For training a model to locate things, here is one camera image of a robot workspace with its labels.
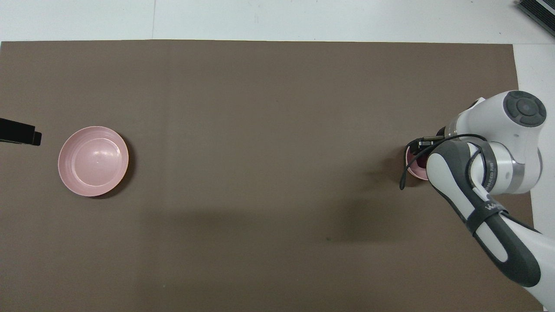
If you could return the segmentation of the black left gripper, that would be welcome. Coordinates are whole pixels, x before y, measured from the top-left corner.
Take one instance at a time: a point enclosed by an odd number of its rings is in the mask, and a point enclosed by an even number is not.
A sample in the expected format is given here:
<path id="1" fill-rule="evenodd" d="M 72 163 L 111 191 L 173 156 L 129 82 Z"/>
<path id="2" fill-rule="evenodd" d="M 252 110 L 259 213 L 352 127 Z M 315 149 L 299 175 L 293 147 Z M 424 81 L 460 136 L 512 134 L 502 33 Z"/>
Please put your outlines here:
<path id="1" fill-rule="evenodd" d="M 36 127 L 29 124 L 0 119 L 0 141 L 14 144 L 40 146 L 42 133 L 36 132 Z"/>

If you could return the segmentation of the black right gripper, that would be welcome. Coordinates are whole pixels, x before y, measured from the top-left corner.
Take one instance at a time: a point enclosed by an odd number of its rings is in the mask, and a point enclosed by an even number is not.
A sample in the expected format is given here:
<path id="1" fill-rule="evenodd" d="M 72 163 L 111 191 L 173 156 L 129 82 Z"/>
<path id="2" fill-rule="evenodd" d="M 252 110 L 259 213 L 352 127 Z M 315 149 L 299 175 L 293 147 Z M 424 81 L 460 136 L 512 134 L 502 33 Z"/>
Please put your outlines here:
<path id="1" fill-rule="evenodd" d="M 441 140 L 444 140 L 444 138 L 444 136 L 424 136 L 417 138 L 408 143 L 408 151 L 412 155 L 418 155 L 424 149 L 436 144 Z"/>

